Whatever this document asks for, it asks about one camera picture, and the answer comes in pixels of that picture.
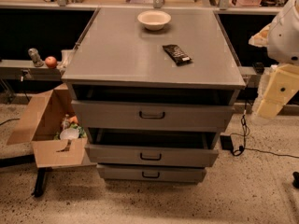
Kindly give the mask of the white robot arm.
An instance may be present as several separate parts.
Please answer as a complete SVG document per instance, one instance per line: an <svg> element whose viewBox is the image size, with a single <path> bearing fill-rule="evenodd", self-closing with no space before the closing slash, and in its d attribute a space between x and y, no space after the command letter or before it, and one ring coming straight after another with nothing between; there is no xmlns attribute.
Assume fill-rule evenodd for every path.
<svg viewBox="0 0 299 224"><path fill-rule="evenodd" d="M299 1L289 0L272 20L267 34L268 57L278 66L260 79L253 105L256 120L273 119L299 91Z"/></svg>

